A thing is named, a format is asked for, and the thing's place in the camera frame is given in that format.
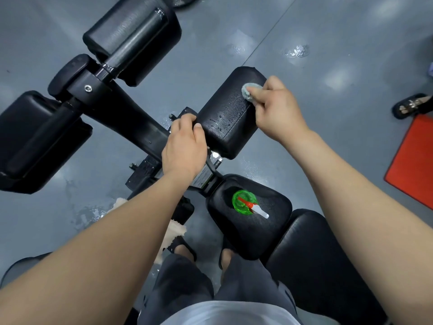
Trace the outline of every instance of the leather seat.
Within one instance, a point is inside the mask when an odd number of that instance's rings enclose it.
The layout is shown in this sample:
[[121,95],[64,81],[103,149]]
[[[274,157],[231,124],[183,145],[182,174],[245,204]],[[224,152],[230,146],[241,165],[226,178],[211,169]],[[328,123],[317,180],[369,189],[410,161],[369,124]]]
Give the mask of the leather seat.
[[340,324],[380,324],[387,316],[337,242],[325,218],[292,213],[266,268],[291,291],[296,305]]
[[[269,214],[238,213],[232,204],[235,192],[245,189],[256,197],[260,207]],[[206,207],[219,229],[245,259],[268,259],[288,228],[292,203],[284,195],[237,174],[227,174],[206,199]]]

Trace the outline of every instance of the foot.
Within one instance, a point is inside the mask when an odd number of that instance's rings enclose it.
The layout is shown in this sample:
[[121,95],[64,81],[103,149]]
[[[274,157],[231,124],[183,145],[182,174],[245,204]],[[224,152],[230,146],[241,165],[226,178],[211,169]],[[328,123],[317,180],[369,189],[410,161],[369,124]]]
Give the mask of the foot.
[[179,254],[181,256],[184,256],[189,261],[195,264],[194,256],[192,255],[191,251],[188,250],[188,248],[185,245],[177,245],[175,248],[175,254]]
[[224,274],[226,273],[227,268],[230,265],[230,261],[232,261],[232,257],[235,255],[235,252],[231,249],[224,249],[221,252],[221,267],[223,268],[223,272],[221,274],[221,284],[224,281]]
[[403,120],[411,114],[418,114],[419,106],[428,102],[429,99],[430,96],[418,93],[395,104],[392,108],[392,113],[399,120]]

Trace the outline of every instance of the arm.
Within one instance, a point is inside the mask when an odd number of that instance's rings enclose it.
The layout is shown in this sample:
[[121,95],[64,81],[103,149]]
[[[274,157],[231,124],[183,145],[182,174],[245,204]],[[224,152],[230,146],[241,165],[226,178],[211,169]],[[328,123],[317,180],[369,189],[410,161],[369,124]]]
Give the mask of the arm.
[[302,167],[337,240],[390,318],[433,322],[433,230],[310,131],[278,78],[249,90],[258,127]]
[[207,146],[194,116],[173,122],[164,176],[0,291],[0,323],[123,324],[170,218],[203,168]]

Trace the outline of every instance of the gray shorts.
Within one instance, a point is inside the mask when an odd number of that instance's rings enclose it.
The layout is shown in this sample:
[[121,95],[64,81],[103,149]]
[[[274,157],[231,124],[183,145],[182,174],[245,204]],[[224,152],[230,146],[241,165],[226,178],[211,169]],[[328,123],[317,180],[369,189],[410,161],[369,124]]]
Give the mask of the gray shorts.
[[193,304],[211,301],[260,302],[286,309],[301,324],[290,291],[259,260],[233,256],[217,294],[210,279],[187,258],[169,255],[163,262],[149,298],[143,305],[138,325],[159,325],[176,312]]

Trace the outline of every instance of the sandal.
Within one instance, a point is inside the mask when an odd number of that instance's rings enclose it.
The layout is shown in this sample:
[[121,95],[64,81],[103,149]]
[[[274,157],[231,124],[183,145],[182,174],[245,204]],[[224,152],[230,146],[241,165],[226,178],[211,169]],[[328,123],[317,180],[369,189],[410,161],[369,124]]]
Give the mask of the sandal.
[[187,249],[191,252],[192,256],[194,257],[194,262],[197,261],[197,253],[192,249],[191,246],[189,246],[187,242],[185,242],[182,236],[176,236],[173,242],[170,244],[170,246],[167,247],[167,250],[169,250],[171,253],[174,253],[175,248],[179,245],[185,245]]
[[424,93],[417,93],[414,96],[396,103],[392,108],[393,115],[399,120],[403,120],[411,114],[419,113],[418,107],[424,103],[419,99],[424,97],[427,97],[427,95]]
[[223,246],[221,247],[221,253],[219,254],[219,261],[218,261],[218,266],[221,270],[223,269],[223,266],[221,265],[221,259],[223,257],[223,250],[224,249],[229,249],[229,250],[232,250],[234,253],[237,253],[235,247],[229,242],[227,237],[224,236]]

